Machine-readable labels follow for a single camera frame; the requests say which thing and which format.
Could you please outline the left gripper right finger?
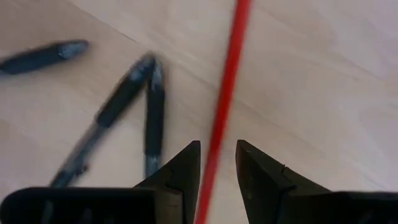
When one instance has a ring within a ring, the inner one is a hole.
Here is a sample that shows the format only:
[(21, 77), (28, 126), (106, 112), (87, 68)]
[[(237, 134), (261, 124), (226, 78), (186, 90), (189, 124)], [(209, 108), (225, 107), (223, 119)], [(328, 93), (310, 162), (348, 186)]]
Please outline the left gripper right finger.
[(250, 224), (398, 224), (398, 192), (331, 191), (245, 140), (236, 170)]

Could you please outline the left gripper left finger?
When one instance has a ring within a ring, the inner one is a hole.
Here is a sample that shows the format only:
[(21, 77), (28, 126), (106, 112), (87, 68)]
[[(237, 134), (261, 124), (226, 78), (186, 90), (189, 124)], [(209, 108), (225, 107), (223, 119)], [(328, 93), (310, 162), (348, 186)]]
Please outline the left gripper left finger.
[(31, 187), (0, 204), (0, 224), (193, 224), (199, 141), (131, 188)]

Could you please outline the black click pen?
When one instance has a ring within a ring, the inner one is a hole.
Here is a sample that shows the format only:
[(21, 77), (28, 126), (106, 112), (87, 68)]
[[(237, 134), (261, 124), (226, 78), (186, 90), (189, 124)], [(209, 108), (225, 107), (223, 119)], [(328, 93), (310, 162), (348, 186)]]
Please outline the black click pen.
[(0, 61), (0, 74), (18, 75), (66, 62), (77, 58), (89, 46), (85, 39), (73, 39), (25, 50)]
[(144, 135), (145, 177), (160, 166), (164, 138), (165, 87), (162, 63), (155, 61), (154, 72), (147, 87), (146, 128)]
[(90, 157), (116, 121), (138, 97), (156, 65), (152, 52), (144, 54), (126, 72), (119, 84), (102, 105), (94, 121), (77, 142), (65, 162), (61, 165), (49, 186), (60, 188), (73, 183), (87, 168)]

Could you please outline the red pencil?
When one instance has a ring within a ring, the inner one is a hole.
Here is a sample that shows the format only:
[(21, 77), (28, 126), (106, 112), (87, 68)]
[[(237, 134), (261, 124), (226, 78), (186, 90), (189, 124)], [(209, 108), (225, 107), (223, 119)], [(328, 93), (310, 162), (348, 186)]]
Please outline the red pencil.
[(194, 224), (206, 224), (252, 0), (236, 0)]

